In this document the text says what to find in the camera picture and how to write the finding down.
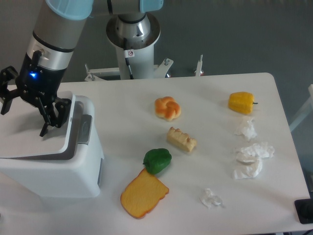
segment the black object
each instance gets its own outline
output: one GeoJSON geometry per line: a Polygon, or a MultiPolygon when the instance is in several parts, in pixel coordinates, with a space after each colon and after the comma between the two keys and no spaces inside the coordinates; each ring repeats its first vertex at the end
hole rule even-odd
{"type": "Polygon", "coordinates": [[[303,233],[302,235],[307,235],[307,234],[309,234],[309,233],[312,232],[312,231],[313,231],[313,229],[308,230],[308,231],[306,231],[305,233],[303,233]]]}
{"type": "Polygon", "coordinates": [[[313,200],[300,199],[294,202],[295,209],[301,224],[313,223],[313,200]]]}
{"type": "MultiPolygon", "coordinates": [[[[124,38],[124,53],[125,53],[126,50],[127,50],[127,38],[124,38]]],[[[133,80],[134,76],[133,76],[131,64],[129,63],[128,57],[125,57],[125,62],[126,62],[126,65],[128,67],[129,77],[130,77],[131,80],[133,80]]]]}
{"type": "Polygon", "coordinates": [[[64,70],[49,70],[38,66],[41,51],[35,51],[32,59],[26,54],[20,74],[9,66],[0,72],[0,98],[3,103],[1,114],[9,112],[12,100],[21,97],[27,103],[37,107],[45,123],[40,132],[43,137],[48,126],[60,128],[66,122],[70,106],[70,99],[57,96],[64,70]],[[15,79],[17,89],[9,91],[8,82],[15,79]]]}

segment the gray floor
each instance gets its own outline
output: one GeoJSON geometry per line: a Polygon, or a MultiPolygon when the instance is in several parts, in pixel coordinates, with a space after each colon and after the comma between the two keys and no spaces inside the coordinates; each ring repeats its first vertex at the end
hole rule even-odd
{"type": "MultiPolygon", "coordinates": [[[[21,67],[39,2],[0,0],[0,68],[21,67]]],[[[288,121],[309,98],[313,0],[165,0],[153,14],[161,25],[155,63],[173,59],[172,76],[192,76],[203,54],[205,75],[271,73],[288,121]]],[[[83,81],[85,63],[90,69],[117,67],[105,34],[110,17],[97,9],[92,15],[65,74],[66,82],[83,81]]],[[[304,172],[313,172],[313,113],[292,136],[304,172]]]]}

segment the warning sticker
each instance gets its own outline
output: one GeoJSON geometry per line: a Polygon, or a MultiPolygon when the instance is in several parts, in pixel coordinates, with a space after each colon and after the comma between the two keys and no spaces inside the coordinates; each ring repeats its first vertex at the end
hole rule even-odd
{"type": "Polygon", "coordinates": [[[125,50],[124,51],[124,56],[125,56],[125,58],[134,57],[135,56],[135,52],[134,52],[134,50],[125,50]]]}

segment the yellow bell pepper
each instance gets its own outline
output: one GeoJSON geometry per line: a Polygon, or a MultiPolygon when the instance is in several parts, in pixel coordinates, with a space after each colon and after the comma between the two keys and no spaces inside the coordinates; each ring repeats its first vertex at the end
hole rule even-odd
{"type": "Polygon", "coordinates": [[[253,110],[254,96],[249,92],[236,92],[229,96],[228,107],[241,114],[250,114],[253,110]]]}

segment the white tissue paper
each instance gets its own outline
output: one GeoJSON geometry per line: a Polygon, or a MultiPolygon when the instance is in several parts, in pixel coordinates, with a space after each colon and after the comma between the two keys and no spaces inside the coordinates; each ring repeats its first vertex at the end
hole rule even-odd
{"type": "Polygon", "coordinates": [[[258,158],[272,158],[275,152],[273,146],[267,142],[254,143],[249,147],[239,148],[236,150],[236,160],[242,163],[254,163],[258,158]]]}
{"type": "Polygon", "coordinates": [[[212,205],[224,207],[222,199],[219,196],[214,195],[212,190],[209,188],[206,188],[203,191],[200,196],[200,200],[208,208],[211,208],[212,205]]]}
{"type": "Polygon", "coordinates": [[[235,131],[235,135],[240,136],[244,135],[247,141],[255,138],[257,136],[254,125],[252,123],[254,117],[243,116],[243,120],[241,124],[238,126],[237,130],[235,131]]]}
{"type": "Polygon", "coordinates": [[[233,171],[233,179],[240,180],[246,178],[254,178],[260,173],[260,171],[262,170],[262,166],[262,159],[260,158],[257,158],[256,162],[252,163],[251,165],[238,166],[233,171]]]}

